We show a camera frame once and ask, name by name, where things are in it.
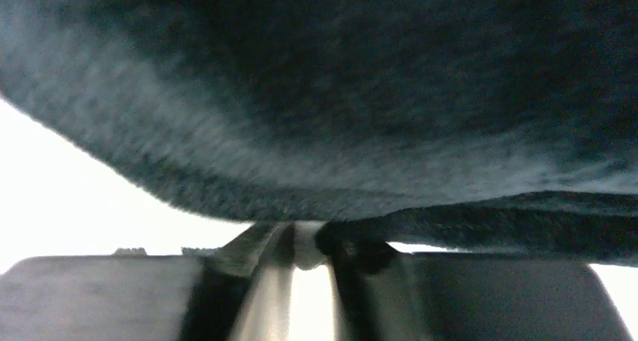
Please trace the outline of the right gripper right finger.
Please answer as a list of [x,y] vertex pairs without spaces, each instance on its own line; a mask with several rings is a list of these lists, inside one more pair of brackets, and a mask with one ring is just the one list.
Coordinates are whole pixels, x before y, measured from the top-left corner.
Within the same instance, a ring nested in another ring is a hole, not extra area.
[[516,254],[402,253],[324,227],[355,340],[629,340],[584,263]]

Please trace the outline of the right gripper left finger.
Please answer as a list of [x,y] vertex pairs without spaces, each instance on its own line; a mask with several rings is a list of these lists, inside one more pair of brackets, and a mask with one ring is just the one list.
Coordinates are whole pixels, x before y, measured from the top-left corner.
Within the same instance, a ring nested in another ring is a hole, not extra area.
[[3,340],[284,340],[294,230],[181,255],[31,257],[1,277]]

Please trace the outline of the black white checkered pillowcase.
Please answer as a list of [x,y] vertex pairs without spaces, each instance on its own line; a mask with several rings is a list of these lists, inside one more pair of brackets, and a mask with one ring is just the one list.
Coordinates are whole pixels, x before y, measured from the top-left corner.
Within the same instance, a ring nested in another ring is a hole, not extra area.
[[1,0],[1,92],[201,215],[637,262],[637,0]]

